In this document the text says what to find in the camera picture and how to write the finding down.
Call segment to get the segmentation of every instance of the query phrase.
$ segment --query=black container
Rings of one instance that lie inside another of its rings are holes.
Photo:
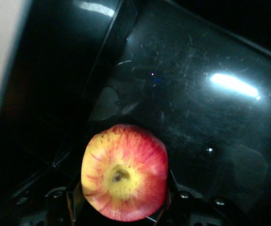
[[[133,0],[32,2],[0,109],[0,225],[69,222],[50,191],[73,191],[88,141],[118,123],[164,142],[179,188],[271,225],[271,52],[171,1]],[[76,225],[157,220],[79,211]]]

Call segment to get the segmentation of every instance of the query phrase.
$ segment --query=red apple skin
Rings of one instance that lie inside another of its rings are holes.
[[[114,182],[117,171],[123,172],[122,180]],[[164,144],[146,129],[118,124],[88,143],[81,183],[85,198],[102,215],[136,221],[164,203],[167,176]]]

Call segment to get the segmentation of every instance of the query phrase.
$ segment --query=red streak on apple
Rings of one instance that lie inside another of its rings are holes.
[[[118,124],[88,143],[81,183],[85,198],[102,215],[135,221],[161,207],[167,176],[164,144],[146,129]]]

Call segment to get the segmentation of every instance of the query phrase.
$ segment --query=yellow apple skin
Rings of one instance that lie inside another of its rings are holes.
[[[88,143],[81,184],[86,200],[102,215],[136,221],[161,207],[167,176],[164,144],[143,128],[118,124]]]

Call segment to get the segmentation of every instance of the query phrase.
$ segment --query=apple skin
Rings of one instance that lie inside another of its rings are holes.
[[[146,129],[118,124],[88,143],[81,184],[86,200],[102,215],[136,221],[162,206],[167,176],[164,144]]]

